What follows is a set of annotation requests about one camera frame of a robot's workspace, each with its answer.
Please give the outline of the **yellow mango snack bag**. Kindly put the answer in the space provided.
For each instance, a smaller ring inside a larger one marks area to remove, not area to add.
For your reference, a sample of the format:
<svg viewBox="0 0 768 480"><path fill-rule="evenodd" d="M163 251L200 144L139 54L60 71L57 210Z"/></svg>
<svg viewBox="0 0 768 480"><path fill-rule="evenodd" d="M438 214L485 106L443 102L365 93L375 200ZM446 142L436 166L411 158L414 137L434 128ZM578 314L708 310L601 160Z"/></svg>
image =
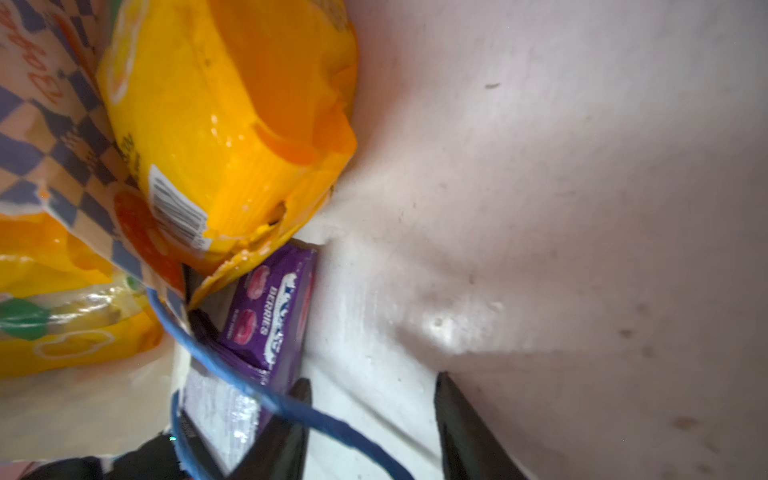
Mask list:
<svg viewBox="0 0 768 480"><path fill-rule="evenodd" d="M113 132L191 305L330 198L357 148L359 50L341 1L123 1L98 68Z"/></svg>

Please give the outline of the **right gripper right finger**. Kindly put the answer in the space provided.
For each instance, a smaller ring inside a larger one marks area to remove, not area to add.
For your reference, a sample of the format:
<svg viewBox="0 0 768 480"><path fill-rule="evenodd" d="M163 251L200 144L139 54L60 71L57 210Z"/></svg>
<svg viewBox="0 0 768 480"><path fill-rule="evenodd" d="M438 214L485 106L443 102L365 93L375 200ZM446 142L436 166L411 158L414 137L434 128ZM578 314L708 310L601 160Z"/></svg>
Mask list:
<svg viewBox="0 0 768 480"><path fill-rule="evenodd" d="M437 375L434 407L446 479L527 479L447 372Z"/></svg>

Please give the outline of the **yellow jelly snack bag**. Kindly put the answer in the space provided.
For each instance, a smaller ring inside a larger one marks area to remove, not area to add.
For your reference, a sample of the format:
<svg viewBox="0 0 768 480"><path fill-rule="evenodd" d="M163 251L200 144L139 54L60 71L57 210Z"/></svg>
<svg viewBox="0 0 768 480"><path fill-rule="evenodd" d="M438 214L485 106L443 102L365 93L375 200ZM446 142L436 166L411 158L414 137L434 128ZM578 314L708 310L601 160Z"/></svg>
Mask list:
<svg viewBox="0 0 768 480"><path fill-rule="evenodd" d="M1 218L1 376L128 358L161 343L145 287L46 213Z"/></svg>

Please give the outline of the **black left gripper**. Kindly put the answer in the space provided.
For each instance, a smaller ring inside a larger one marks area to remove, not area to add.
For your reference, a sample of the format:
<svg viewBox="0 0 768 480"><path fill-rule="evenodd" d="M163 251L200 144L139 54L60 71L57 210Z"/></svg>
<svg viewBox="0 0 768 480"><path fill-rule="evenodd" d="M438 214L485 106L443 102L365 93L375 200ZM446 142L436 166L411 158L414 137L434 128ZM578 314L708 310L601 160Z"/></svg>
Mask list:
<svg viewBox="0 0 768 480"><path fill-rule="evenodd" d="M130 451L108 462L105 458L88 456L56 460L48 463L36 462L27 467L18 479L192 479L177 458L173 441L168 434L144 443L137 450Z"/></svg>

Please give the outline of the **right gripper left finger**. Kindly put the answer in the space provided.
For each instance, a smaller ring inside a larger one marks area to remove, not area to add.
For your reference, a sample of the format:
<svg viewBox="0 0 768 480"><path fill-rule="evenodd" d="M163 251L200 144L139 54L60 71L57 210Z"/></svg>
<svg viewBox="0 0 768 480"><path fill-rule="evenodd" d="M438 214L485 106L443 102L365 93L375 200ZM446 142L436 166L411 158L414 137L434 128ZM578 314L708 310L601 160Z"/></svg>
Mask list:
<svg viewBox="0 0 768 480"><path fill-rule="evenodd" d="M310 431L273 415L228 480L302 480Z"/></svg>

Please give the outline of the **checkered paper bag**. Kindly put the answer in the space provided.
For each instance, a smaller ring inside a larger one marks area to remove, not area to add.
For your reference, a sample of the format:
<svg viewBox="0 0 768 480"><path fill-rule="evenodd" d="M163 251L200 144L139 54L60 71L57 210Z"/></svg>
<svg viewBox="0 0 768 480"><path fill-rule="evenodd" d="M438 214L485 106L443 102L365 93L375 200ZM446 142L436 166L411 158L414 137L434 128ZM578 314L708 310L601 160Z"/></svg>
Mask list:
<svg viewBox="0 0 768 480"><path fill-rule="evenodd" d="M241 392L306 429L359 451L394 479L408 471L350 425L237 373L195 340L179 263L169 272L117 216L116 197L139 197L122 160L95 82L86 29L88 2L5 1L1 5L1 211L44 213L149 290L166 331L195 360Z"/></svg>

